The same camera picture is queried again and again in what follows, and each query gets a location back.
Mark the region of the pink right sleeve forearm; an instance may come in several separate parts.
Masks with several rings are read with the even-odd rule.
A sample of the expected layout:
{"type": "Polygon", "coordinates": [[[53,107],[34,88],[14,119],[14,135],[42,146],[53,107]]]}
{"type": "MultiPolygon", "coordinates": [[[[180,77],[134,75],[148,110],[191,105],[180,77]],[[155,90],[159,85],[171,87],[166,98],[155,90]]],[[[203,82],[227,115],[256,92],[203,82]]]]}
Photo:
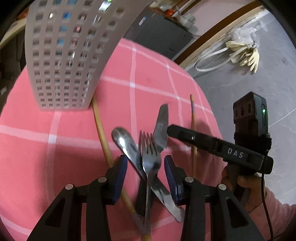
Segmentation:
{"type": "MultiPolygon", "coordinates": [[[[286,230],[289,223],[292,221],[292,218],[295,215],[295,204],[282,204],[275,197],[274,193],[271,190],[269,190],[268,188],[266,188],[265,190],[265,202],[267,205],[271,225],[273,227],[274,239],[276,239],[286,230]]],[[[249,216],[256,224],[264,240],[269,240],[271,236],[263,204],[251,211],[249,213],[249,216]]]]}

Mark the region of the person's right hand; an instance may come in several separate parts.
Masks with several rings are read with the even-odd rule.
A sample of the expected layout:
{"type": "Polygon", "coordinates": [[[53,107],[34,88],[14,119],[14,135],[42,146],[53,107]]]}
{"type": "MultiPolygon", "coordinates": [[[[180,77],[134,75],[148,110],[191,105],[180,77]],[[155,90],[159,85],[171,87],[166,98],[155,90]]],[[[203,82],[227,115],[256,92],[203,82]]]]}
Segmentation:
{"type": "MultiPolygon", "coordinates": [[[[222,171],[222,179],[221,183],[226,185],[226,187],[233,191],[233,185],[229,179],[228,175],[228,167],[226,166],[222,171]]],[[[251,176],[251,177],[244,177],[238,176],[237,177],[237,184],[243,188],[250,189],[250,194],[248,197],[247,202],[245,203],[244,207],[245,210],[250,213],[255,208],[259,207],[262,204],[262,197],[266,197],[266,190],[265,186],[263,187],[263,196],[261,192],[261,177],[258,176],[251,176]]]]}

